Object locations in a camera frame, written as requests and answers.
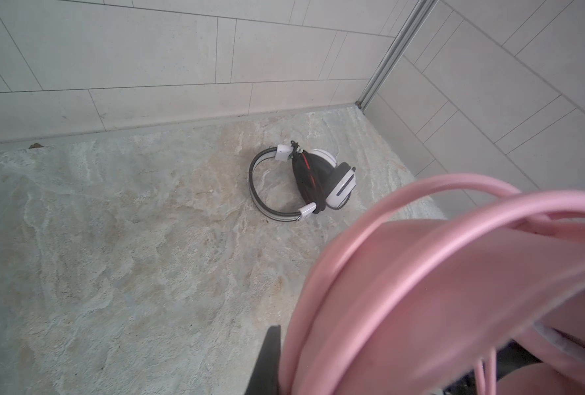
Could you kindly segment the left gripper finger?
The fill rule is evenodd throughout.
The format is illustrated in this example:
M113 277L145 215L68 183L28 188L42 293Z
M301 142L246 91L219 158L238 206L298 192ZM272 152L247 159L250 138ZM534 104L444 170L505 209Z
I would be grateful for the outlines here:
M245 395L278 395L281 326L270 326L258 354Z

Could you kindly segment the pink headphones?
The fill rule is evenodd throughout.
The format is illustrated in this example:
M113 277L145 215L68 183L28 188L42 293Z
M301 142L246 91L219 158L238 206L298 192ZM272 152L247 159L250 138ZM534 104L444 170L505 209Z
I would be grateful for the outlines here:
M585 394L585 191L443 174L388 195L311 268L282 394Z

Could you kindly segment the white black headphones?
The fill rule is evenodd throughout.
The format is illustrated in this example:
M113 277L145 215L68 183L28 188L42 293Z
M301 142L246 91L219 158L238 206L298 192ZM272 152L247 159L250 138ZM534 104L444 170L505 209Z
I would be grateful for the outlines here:
M303 207L293 212L280 212L261 200L254 184L254 173L256 167L267 160L292 162L297 189L305 202ZM280 144L258 153L249 166L248 183L251 199L263 215L276 222L298 222L327 208L342 209L357 185L356 168L338 162L326 150L304 150L292 141L289 145Z

